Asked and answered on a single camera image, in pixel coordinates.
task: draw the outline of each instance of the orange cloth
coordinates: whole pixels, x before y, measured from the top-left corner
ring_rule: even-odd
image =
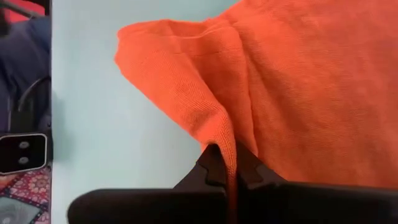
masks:
[[[122,74],[206,146],[287,180],[398,188],[398,2],[244,0],[119,31]]]

